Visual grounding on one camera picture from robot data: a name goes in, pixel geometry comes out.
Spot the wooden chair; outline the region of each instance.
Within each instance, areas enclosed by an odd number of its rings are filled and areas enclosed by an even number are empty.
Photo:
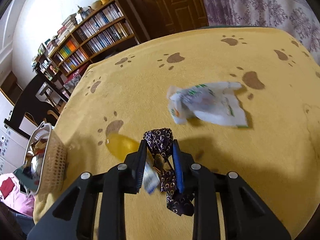
[[[42,75],[36,75],[26,86],[26,88],[23,90],[22,94],[18,98],[18,101],[12,111],[10,120],[4,119],[5,125],[10,127],[12,130],[14,130],[16,133],[23,136],[27,140],[30,139],[30,135],[28,135],[26,132],[20,129],[20,125],[25,113],[32,115],[35,123],[38,125],[40,125],[44,119],[46,119],[46,121],[51,123],[52,125],[55,125],[57,122],[56,117],[60,116],[59,112],[56,110],[55,107],[53,107],[51,104],[47,102],[40,101],[36,97],[37,92],[40,90],[44,82],[46,82],[47,84],[51,83],[48,79],[44,80]],[[58,88],[53,83],[48,85],[50,87],[55,87],[58,90]],[[65,96],[62,99],[64,101],[68,101],[68,99]]]

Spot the yellow blanket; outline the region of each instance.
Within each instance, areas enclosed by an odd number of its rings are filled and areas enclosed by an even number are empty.
[[[106,133],[136,141],[168,127],[181,150],[215,172],[236,171],[283,222],[292,238],[320,200],[320,68],[292,36],[272,28],[218,28],[152,40],[91,65],[55,128],[68,148],[61,192],[36,197],[37,222],[84,171],[119,161]],[[170,85],[241,82],[236,92],[249,128],[200,120],[177,125],[167,109]],[[127,239],[191,239],[193,218],[166,208],[165,194],[125,196]]]

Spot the floral pattern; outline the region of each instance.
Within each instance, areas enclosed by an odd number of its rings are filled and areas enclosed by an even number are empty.
[[[320,64],[320,23],[305,0],[204,0],[210,26],[274,27],[299,40]]]

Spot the white basket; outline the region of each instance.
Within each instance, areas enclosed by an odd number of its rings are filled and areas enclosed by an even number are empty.
[[[52,130],[50,123],[42,122],[33,132],[28,143],[26,155],[27,151],[30,150],[30,145],[41,138],[48,139],[48,142],[44,152],[39,187],[36,192],[31,191],[32,195],[58,191],[63,184],[67,149],[55,131]]]

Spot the silver rivet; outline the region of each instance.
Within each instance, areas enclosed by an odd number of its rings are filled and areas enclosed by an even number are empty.
[[[81,179],[88,179],[88,178],[90,178],[90,176],[91,176],[90,173],[84,172],[81,174]]]
[[[229,177],[232,178],[232,179],[238,178],[238,173],[236,173],[236,172],[234,172],[234,171],[230,171],[228,175],[229,175]]]
[[[123,171],[123,170],[125,170],[126,168],[127,168],[127,165],[124,164],[124,163],[120,163],[120,164],[118,165],[118,170]]]
[[[201,169],[201,165],[198,164],[198,163],[194,163],[194,164],[191,165],[191,169],[193,169],[193,170],[199,170],[199,169]]]

